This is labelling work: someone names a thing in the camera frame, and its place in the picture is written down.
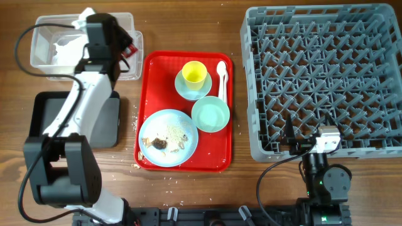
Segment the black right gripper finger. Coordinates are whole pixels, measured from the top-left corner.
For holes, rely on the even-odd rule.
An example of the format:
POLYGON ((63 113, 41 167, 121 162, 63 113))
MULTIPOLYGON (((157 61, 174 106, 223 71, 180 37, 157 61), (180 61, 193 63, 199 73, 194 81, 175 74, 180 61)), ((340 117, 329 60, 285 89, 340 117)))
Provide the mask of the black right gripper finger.
POLYGON ((335 126, 340 132, 340 137, 344 137, 342 128, 333 120, 332 116, 328 112, 325 113, 325 125, 326 126, 335 126))
POLYGON ((288 145, 294 145, 296 143, 295 132, 293 130, 293 124, 290 114, 286 118, 284 142, 288 145))

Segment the red ketchup packet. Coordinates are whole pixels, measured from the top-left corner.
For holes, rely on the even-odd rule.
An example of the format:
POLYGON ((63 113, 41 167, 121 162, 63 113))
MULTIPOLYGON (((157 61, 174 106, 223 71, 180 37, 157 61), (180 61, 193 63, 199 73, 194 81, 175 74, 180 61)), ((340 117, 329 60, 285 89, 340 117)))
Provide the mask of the red ketchup packet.
POLYGON ((132 55, 134 55, 136 52, 138 51, 138 49, 131 43, 130 45, 128 45, 123 51, 122 51, 122 55, 124 58, 129 58, 132 55))

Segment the white napkin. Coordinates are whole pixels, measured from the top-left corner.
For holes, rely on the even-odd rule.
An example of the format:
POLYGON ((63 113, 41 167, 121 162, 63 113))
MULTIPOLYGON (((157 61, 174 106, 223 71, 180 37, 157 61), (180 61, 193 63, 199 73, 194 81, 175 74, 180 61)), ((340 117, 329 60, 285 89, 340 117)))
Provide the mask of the white napkin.
POLYGON ((81 30, 86 32, 87 28, 87 17, 95 14, 92 8, 85 8, 80 14, 77 20, 72 22, 72 26, 76 30, 81 30))

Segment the yellow plastic cup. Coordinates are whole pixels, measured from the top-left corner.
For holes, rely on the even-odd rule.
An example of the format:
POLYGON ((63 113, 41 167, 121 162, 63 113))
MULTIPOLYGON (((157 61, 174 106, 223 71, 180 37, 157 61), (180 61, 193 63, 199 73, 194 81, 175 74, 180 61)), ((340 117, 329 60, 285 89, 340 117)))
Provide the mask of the yellow plastic cup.
POLYGON ((207 68, 202 62, 190 61, 184 64, 182 75, 188 89, 200 90, 204 86, 207 68))

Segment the mint green bowl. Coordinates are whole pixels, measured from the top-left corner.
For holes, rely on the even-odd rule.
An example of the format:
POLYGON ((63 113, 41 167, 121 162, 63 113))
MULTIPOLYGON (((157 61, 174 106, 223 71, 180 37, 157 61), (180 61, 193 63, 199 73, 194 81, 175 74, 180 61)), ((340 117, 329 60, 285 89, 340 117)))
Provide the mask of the mint green bowl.
POLYGON ((228 105, 218 97, 205 96, 192 107, 191 118, 203 132, 219 132, 229 123, 231 113, 228 105))

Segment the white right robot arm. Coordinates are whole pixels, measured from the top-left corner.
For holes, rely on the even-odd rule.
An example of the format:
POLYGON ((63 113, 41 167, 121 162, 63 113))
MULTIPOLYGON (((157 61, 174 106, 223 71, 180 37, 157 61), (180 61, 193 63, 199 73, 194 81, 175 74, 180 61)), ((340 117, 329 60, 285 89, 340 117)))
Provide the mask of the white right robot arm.
POLYGON ((292 211, 294 225, 351 225, 348 201, 352 173, 341 164, 329 164, 327 156, 336 152, 343 133, 329 114, 325 124, 308 138, 297 138, 291 116, 285 123, 281 142, 290 147, 290 155, 301 157, 300 170, 307 198, 298 198, 292 211))

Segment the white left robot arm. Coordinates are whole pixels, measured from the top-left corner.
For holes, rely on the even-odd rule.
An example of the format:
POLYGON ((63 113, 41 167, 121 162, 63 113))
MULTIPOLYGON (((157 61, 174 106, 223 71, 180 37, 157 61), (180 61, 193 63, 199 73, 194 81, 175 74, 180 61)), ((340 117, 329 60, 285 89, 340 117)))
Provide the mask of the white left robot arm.
POLYGON ((136 48, 108 13, 92 13, 74 21, 72 28, 84 31, 89 41, 60 112, 42 135, 25 141, 27 171, 21 189, 30 187, 36 203, 61 208, 64 215, 85 215, 98 225, 138 225, 128 202, 103 188, 89 144, 99 113, 119 78, 119 64, 136 48))

